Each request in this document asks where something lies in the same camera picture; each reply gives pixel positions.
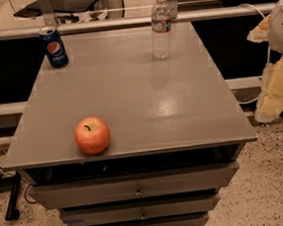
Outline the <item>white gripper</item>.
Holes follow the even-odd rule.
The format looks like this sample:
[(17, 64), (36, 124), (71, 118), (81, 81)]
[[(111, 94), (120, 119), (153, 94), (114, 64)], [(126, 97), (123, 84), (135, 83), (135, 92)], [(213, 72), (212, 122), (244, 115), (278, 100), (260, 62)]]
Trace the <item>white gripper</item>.
[[(249, 32), (247, 39), (257, 43), (269, 41), (270, 48), (283, 54), (283, 0)], [(267, 123), (283, 112), (283, 55), (275, 64), (268, 62), (262, 74), (254, 118)]]

